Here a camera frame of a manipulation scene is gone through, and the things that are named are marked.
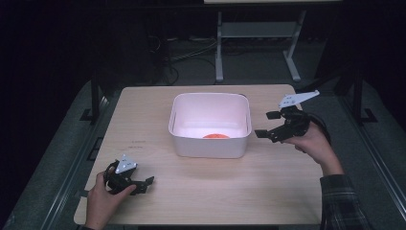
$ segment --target white bowl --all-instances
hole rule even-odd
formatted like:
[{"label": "white bowl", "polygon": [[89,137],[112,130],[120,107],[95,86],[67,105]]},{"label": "white bowl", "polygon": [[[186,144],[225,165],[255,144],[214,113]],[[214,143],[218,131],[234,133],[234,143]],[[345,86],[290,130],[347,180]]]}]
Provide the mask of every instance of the white bowl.
[{"label": "white bowl", "polygon": [[[169,132],[180,156],[239,158],[252,131],[248,100],[227,93],[180,94],[173,101]],[[206,138],[222,134],[228,138]]]}]

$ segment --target plaid shirt sleeve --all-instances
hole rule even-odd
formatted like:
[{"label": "plaid shirt sleeve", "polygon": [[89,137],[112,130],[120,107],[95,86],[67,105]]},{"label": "plaid shirt sleeve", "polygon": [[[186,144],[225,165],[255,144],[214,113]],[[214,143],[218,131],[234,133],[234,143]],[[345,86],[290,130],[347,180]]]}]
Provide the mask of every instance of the plaid shirt sleeve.
[{"label": "plaid shirt sleeve", "polygon": [[322,177],[323,215],[321,229],[372,229],[364,215],[350,178],[343,174]]}]

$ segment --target orange fruit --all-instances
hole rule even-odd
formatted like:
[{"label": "orange fruit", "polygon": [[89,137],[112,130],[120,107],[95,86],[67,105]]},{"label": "orange fruit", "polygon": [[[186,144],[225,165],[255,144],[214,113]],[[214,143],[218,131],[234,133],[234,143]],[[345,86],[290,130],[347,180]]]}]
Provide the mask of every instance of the orange fruit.
[{"label": "orange fruit", "polygon": [[206,135],[203,138],[230,138],[230,137],[227,135],[224,135],[224,134],[213,133],[213,134]]}]

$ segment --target human hand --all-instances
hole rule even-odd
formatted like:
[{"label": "human hand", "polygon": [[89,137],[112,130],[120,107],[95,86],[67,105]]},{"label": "human hand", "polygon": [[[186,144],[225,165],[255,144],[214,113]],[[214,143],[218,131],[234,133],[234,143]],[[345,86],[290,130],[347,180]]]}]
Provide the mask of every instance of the human hand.
[{"label": "human hand", "polygon": [[325,134],[320,128],[310,122],[307,133],[304,136],[297,136],[286,139],[283,143],[295,145],[296,150],[303,151],[320,164],[324,175],[344,174],[340,161],[334,153]]},{"label": "human hand", "polygon": [[135,190],[131,185],[116,195],[105,189],[103,172],[98,173],[95,186],[87,196],[85,226],[95,230],[103,229],[124,199]]}]

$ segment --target wooden table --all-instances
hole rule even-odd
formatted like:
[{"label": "wooden table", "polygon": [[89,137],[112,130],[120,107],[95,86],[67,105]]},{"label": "wooden table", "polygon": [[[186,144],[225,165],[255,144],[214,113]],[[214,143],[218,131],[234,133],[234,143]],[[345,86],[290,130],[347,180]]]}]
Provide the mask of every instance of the wooden table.
[{"label": "wooden table", "polygon": [[[130,87],[123,90],[85,190],[96,174],[125,153],[139,167],[133,180],[155,176],[143,195],[129,196],[110,223],[134,225],[316,224],[321,217],[320,167],[287,144],[259,139],[254,131],[239,159],[178,156],[169,134],[173,99],[181,93],[244,94],[254,129],[271,129],[290,85]],[[75,213],[84,224],[86,198]]]}]

